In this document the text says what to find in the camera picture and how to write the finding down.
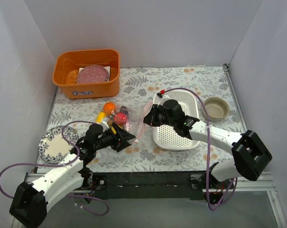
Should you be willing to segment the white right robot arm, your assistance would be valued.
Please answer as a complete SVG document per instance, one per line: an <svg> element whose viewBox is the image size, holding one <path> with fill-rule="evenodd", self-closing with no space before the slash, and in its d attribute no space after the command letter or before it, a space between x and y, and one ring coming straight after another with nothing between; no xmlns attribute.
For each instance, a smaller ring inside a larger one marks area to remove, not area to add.
<svg viewBox="0 0 287 228"><path fill-rule="evenodd" d="M206 176L206 183L212 189L237 177L256 181L272 160L271 153L254 131L235 133L207 126L198 118L186 115L173 99L152 105L143 122L152 127L171 126L181 137L210 143L231 154L233 159L213 165Z"/></svg>

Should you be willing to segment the white perforated plastic basket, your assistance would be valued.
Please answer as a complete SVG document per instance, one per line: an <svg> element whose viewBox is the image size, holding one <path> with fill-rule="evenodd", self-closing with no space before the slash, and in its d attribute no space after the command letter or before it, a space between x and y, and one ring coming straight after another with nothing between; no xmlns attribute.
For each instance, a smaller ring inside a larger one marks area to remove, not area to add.
<svg viewBox="0 0 287 228"><path fill-rule="evenodd" d="M199 118L197 100L195 95L186 90L173 90L166 92L170 99L177 100L186 115ZM158 104L160 99L155 95L153 103ZM179 136L173 127L162 125L153 128L153 139L155 143L166 150L190 150L199 145L199 141L189 140Z"/></svg>

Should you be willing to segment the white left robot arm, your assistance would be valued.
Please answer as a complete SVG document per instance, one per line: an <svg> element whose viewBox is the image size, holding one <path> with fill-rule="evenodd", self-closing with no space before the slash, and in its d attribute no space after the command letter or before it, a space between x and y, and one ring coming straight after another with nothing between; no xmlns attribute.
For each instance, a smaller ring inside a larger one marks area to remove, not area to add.
<svg viewBox="0 0 287 228"><path fill-rule="evenodd" d="M27 228L37 228L49 210L75 189L94 190L93 172L87 167L100 149L111 147L120 152L129 147L136 136L117 124L105 130L100 124L89 126L58 167L31 183L18 185L9 209L10 215Z"/></svg>

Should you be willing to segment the orange tangerine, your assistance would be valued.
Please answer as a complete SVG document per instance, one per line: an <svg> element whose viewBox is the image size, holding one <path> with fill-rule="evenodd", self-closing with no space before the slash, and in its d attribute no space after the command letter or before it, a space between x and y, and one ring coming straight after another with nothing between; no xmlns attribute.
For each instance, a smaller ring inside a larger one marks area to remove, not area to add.
<svg viewBox="0 0 287 228"><path fill-rule="evenodd" d="M115 115L116 112L116 105L112 102L107 102L104 106L103 106L103 112L107 115Z"/></svg>

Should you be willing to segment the clear zip top bag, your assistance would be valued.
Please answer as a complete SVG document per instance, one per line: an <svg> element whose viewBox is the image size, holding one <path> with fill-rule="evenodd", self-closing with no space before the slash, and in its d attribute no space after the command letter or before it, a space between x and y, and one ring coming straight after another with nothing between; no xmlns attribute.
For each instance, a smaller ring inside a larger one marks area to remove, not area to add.
<svg viewBox="0 0 287 228"><path fill-rule="evenodd" d="M116 105L116 113L120 113L120 107L121 106L125 106L125 105L121 105L119 103L114 103ZM140 105L138 107L127 107L128 108L128 112L129 114L126 115L128 117L128 121L126 124L124 124L123 126L120 126L120 128L122 128L123 130L133 134L134 136L136 136L135 141L133 141L132 143L137 144L139 142L140 137L144 134L146 125L143 123L143 119L144 117L150 112L152 107L152 101L148 101L146 104L144 105ZM115 115L110 115L107 116L109 119L112 120L112 123L115 123L113 121Z"/></svg>

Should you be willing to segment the purple eggplant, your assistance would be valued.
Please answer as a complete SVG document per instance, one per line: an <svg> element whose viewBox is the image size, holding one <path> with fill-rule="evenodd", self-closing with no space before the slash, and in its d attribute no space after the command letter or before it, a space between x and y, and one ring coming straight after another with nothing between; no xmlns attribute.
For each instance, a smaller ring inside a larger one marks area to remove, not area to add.
<svg viewBox="0 0 287 228"><path fill-rule="evenodd" d="M124 115L128 115L129 112L128 112L128 108L125 107L125 106L121 106L120 107L120 113L124 114Z"/></svg>

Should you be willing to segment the yellow mango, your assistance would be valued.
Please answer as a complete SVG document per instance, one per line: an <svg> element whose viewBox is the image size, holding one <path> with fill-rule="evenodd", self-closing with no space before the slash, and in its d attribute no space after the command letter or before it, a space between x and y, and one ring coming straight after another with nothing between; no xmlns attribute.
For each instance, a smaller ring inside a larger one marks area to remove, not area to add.
<svg viewBox="0 0 287 228"><path fill-rule="evenodd" d="M107 114L105 112L99 112L96 117L96 123L101 123L102 119L107 117Z"/></svg>

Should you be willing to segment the red apple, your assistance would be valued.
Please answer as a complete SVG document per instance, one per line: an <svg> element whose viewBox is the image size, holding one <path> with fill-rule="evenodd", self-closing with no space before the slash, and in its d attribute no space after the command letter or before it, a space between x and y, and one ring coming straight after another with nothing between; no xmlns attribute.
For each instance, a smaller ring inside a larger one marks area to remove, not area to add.
<svg viewBox="0 0 287 228"><path fill-rule="evenodd" d="M123 126L127 123L128 117L124 113L116 113L113 121L120 126Z"/></svg>

